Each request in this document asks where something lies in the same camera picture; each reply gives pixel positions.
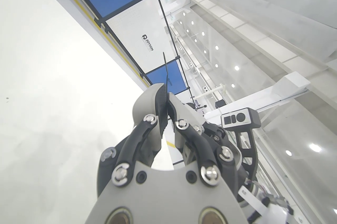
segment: ceiling light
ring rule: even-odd
[[[317,153],[319,153],[319,152],[322,150],[322,148],[321,148],[320,146],[316,145],[316,144],[310,144],[309,147],[310,147],[314,152],[317,152]]]

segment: robotic hand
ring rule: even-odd
[[[246,108],[245,113],[249,124],[226,128],[235,132],[236,146],[224,128],[167,94],[165,84],[152,85],[133,106],[131,134],[100,157],[98,199],[85,223],[252,223],[261,211],[242,196],[268,197],[255,181],[257,152],[251,129],[261,125],[260,119],[254,110]],[[151,165],[161,149],[168,115],[185,167],[158,171]],[[243,132],[248,133],[249,149],[241,146]]]

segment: black frame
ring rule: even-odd
[[[105,17],[102,17],[102,15],[98,12],[98,10],[94,7],[94,5],[92,4],[92,2],[90,0],[84,0],[84,2],[89,6],[89,8],[94,12],[94,15],[95,15],[95,18],[94,18],[94,21],[96,22],[96,24],[101,28],[102,24],[104,25],[105,27],[105,32],[106,33],[110,33],[112,35],[112,37],[116,40],[117,44],[122,48],[122,50],[125,52],[125,54],[128,56],[128,58],[134,63],[134,65],[137,67],[139,73],[140,73],[140,76],[142,78],[145,78],[147,80],[147,82],[152,85],[152,82],[150,81],[150,79],[147,77],[147,74],[142,70],[142,68],[138,65],[138,63],[135,61],[135,59],[131,56],[130,52],[125,48],[125,46],[123,45],[123,43],[119,40],[119,38],[116,36],[116,34],[113,32],[113,30],[111,29],[111,27],[106,23],[106,21],[114,16],[116,16],[117,14],[125,11],[126,9],[132,7],[133,5],[139,3],[140,1],[142,0],[133,0],[131,2],[129,2],[128,4],[124,5],[123,7],[120,7],[118,8],[117,10],[115,10],[114,12],[111,12],[110,14],[108,14],[107,16]],[[177,51],[177,47],[174,43],[174,40],[173,40],[173,36],[172,36],[172,33],[171,33],[171,30],[170,30],[170,27],[169,27],[169,24],[167,22],[167,19],[166,19],[166,15],[165,15],[165,12],[164,12],[164,9],[163,9],[163,6],[161,4],[161,1],[158,0],[159,2],[159,5],[160,5],[160,9],[161,9],[161,12],[163,13],[163,16],[164,16],[164,19],[165,19],[165,23],[166,23],[166,26],[167,26],[167,29],[168,29],[168,32],[170,34],[170,37],[171,37],[171,41],[173,43],[173,46],[174,46],[174,49],[175,49],[175,52],[176,52],[176,58],[174,60],[179,60],[179,64],[180,64],[180,67],[181,67],[181,70],[183,72],[183,75],[184,75],[184,79],[185,79],[185,82],[186,82],[186,85],[187,85],[187,88],[185,90],[183,90],[182,92],[186,91],[186,90],[189,90],[190,92],[190,95],[191,95],[191,99],[194,103],[194,98],[193,98],[193,95],[191,93],[191,90],[190,90],[190,87],[189,87],[189,83],[187,81],[187,78],[186,78],[186,75],[185,75],[185,72],[184,72],[184,69],[183,69],[183,66],[182,66],[182,63],[181,63],[181,60],[180,60],[180,56],[178,55],[178,51]]]

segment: silver screw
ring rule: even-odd
[[[225,158],[230,158],[231,157],[231,152],[229,151],[229,149],[223,149],[222,150],[222,154],[224,155]]]
[[[214,180],[218,178],[218,173],[216,172],[214,167],[208,167],[206,169],[206,177],[210,180]]]
[[[222,153],[219,154],[219,157],[222,160],[227,161],[227,162],[232,161],[234,158],[234,155],[231,149],[225,146],[222,146],[221,148],[222,148]]]
[[[152,122],[152,121],[154,121],[154,119],[155,119],[155,117],[153,115],[148,115],[146,117],[146,121],[148,121],[148,122]]]
[[[143,121],[146,121],[146,122],[151,123],[151,124],[155,124],[157,122],[157,118],[153,114],[147,114],[144,117]]]
[[[179,127],[183,128],[183,127],[187,126],[187,122],[185,120],[180,120],[178,125],[179,125]]]
[[[116,156],[116,149],[114,147],[107,148],[103,151],[101,155],[101,161],[104,162],[106,159]]]
[[[201,135],[202,129],[201,129],[198,125],[194,125],[193,128],[195,129],[195,131],[196,131],[199,135]]]
[[[129,167],[128,163],[121,163],[113,170],[111,180],[114,185],[123,186],[127,183],[127,169]]]
[[[127,175],[127,170],[124,169],[124,168],[118,168],[117,171],[116,171],[116,177],[115,179],[117,181],[121,181],[123,178],[125,178]]]

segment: yellow stripe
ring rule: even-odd
[[[131,69],[137,74],[137,76],[142,80],[142,82],[149,87],[148,83],[145,82],[145,80],[140,76],[138,70],[136,70],[132,64],[125,58],[125,56],[123,55],[123,53],[115,46],[115,44],[112,42],[111,38],[109,36],[106,35],[106,33],[102,30],[102,28],[100,28],[96,22],[94,21],[94,19],[91,18],[89,12],[81,5],[81,3],[78,0],[74,0],[74,2],[80,7],[80,9],[84,12],[84,14],[94,23],[94,25],[100,30],[100,32],[106,37],[106,39],[110,42],[110,44],[113,46],[113,48],[118,52],[118,54],[124,59],[124,61],[126,61],[126,63],[129,65],[129,67],[131,67]]]
[[[169,141],[166,141],[166,143],[167,143],[168,146],[170,146],[170,147],[172,147],[172,148],[175,148],[175,147],[176,147],[174,144],[170,143]]]

